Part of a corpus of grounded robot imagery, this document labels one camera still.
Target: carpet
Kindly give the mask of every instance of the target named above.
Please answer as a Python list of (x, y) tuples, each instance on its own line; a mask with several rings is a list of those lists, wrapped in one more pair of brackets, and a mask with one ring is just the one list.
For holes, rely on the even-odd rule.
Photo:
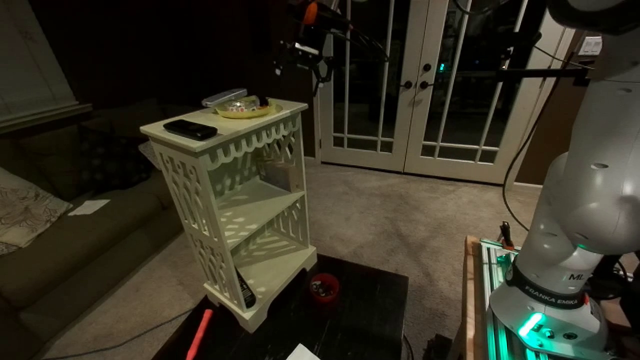
[[(311, 240), (319, 253), (409, 277), (404, 330), (417, 359), (436, 332), (453, 338), (460, 323), (465, 236), (495, 239), (507, 220), (514, 242), (521, 245), (525, 238), (498, 186), (307, 161), (307, 189)], [(509, 192), (509, 203), (525, 224), (538, 195), (538, 189), (520, 186)], [(200, 269), (178, 236), (37, 358), (117, 344), (203, 296)], [(118, 349), (76, 359), (150, 359), (183, 318)]]

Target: paper sheet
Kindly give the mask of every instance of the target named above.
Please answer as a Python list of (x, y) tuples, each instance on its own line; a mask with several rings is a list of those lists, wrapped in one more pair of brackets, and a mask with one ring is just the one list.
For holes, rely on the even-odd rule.
[(298, 344), (298, 346), (291, 352), (287, 360), (320, 360), (304, 345)]
[(82, 205), (78, 206), (75, 210), (69, 213), (72, 215), (88, 215), (94, 213), (99, 208), (103, 207), (108, 200), (87, 200)]

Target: brown couch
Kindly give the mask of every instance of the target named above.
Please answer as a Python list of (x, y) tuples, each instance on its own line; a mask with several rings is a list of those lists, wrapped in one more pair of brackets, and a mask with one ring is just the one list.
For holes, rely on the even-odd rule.
[[(164, 117), (139, 116), (153, 107), (154, 102), (107, 111), (83, 125), (142, 136), (142, 124)], [(126, 190), (81, 193), (76, 125), (4, 137), (0, 167), (75, 206), (92, 198), (111, 200), (90, 215), (63, 215), (33, 243), (0, 257), (0, 359), (28, 359), (182, 227), (160, 171)]]

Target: red cup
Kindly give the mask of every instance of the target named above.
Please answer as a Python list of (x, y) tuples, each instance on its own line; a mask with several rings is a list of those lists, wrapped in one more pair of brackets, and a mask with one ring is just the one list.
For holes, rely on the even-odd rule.
[[(320, 294), (314, 291), (314, 282), (319, 281), (321, 286), (327, 290), (333, 291), (333, 293), (329, 296), (320, 296)], [(314, 299), (322, 304), (326, 304), (335, 300), (338, 296), (338, 291), (340, 290), (340, 282), (335, 278), (332, 274), (320, 273), (311, 278), (311, 283), (309, 284), (309, 291), (311, 291), (311, 295), (313, 295)]]

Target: black phone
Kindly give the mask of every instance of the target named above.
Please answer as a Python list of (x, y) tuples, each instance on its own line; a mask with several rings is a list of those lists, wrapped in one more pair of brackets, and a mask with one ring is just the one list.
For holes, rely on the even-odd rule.
[(184, 119), (173, 120), (165, 123), (164, 128), (176, 135), (184, 136), (193, 140), (206, 140), (216, 136), (218, 128), (208, 125), (198, 124)]

